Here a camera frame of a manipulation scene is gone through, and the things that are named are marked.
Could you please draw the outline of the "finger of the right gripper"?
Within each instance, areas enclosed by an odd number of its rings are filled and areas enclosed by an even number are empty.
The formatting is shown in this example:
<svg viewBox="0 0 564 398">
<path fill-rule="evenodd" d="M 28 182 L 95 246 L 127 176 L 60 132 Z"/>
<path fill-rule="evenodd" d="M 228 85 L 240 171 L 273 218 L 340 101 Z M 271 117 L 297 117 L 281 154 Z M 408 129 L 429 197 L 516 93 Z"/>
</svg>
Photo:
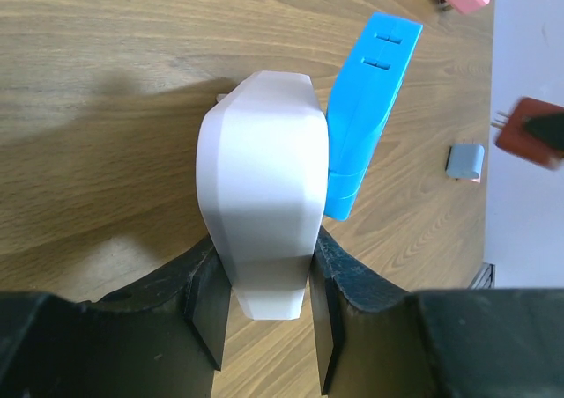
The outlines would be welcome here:
<svg viewBox="0 0 564 398">
<path fill-rule="evenodd" d="M 542 114 L 538 117 L 528 118 L 523 129 L 543 144 L 563 151 L 564 143 L 564 114 L 562 111 L 551 114 Z"/>
</svg>

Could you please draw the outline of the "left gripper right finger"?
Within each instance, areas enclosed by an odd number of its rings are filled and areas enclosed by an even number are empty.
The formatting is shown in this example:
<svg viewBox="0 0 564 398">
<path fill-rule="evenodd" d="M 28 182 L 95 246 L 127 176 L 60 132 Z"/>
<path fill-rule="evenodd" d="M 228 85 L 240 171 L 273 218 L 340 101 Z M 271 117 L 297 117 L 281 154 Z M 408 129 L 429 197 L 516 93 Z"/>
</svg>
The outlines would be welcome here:
<svg viewBox="0 0 564 398">
<path fill-rule="evenodd" d="M 321 230 L 309 272 L 328 397 L 560 397 L 563 292 L 408 292 Z"/>
</svg>

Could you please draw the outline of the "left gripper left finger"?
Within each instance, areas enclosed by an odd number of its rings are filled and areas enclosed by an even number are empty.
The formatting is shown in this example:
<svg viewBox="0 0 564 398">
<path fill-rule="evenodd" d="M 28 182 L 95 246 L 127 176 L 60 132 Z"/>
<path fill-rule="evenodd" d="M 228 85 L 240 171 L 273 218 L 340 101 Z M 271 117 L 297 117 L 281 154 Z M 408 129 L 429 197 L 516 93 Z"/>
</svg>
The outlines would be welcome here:
<svg viewBox="0 0 564 398">
<path fill-rule="evenodd" d="M 231 285 L 210 238 L 101 300 L 1 295 L 4 397 L 208 397 Z"/>
</svg>

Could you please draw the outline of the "blue plug adapter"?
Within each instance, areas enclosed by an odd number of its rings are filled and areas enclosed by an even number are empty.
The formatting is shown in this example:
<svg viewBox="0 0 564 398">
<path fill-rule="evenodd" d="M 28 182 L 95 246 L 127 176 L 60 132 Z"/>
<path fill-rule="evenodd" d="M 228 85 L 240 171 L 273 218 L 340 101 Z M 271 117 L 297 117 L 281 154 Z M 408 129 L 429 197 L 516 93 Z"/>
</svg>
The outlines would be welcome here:
<svg viewBox="0 0 564 398">
<path fill-rule="evenodd" d="M 389 119 L 423 25 L 375 13 L 330 91 L 329 172 L 324 215 L 349 218 Z"/>
</svg>

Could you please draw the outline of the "white triangular socket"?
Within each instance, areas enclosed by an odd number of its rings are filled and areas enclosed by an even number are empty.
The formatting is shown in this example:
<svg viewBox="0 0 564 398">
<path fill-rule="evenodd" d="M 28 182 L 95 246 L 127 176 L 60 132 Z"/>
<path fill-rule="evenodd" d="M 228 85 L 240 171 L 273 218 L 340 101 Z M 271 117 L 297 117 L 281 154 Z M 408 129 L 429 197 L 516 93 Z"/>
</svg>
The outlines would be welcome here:
<svg viewBox="0 0 564 398">
<path fill-rule="evenodd" d="M 258 71 L 197 139 L 197 202 L 244 314 L 301 315 L 327 194 L 328 128 L 308 75 Z"/>
</svg>

